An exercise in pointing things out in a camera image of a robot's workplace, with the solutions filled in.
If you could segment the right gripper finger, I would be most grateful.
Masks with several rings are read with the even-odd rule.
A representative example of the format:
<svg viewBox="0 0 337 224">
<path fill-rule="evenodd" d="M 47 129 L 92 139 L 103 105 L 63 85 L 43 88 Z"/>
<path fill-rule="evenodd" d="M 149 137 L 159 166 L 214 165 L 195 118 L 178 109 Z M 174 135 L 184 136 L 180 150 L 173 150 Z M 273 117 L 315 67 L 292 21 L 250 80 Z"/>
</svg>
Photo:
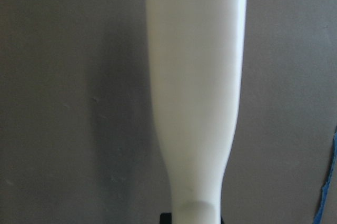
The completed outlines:
<svg viewBox="0 0 337 224">
<path fill-rule="evenodd" d="M 161 213 L 159 224 L 172 224 L 172 213 L 171 212 Z"/>
</svg>

